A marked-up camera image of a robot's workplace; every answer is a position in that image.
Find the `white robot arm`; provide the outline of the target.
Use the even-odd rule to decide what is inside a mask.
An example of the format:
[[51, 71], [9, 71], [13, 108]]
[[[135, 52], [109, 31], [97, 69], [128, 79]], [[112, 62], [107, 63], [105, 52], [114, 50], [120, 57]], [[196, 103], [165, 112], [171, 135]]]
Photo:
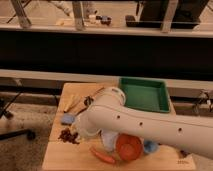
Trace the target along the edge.
[[125, 94], [107, 87], [75, 119], [81, 137], [101, 129], [125, 133], [213, 159], [213, 119], [140, 111], [124, 106]]

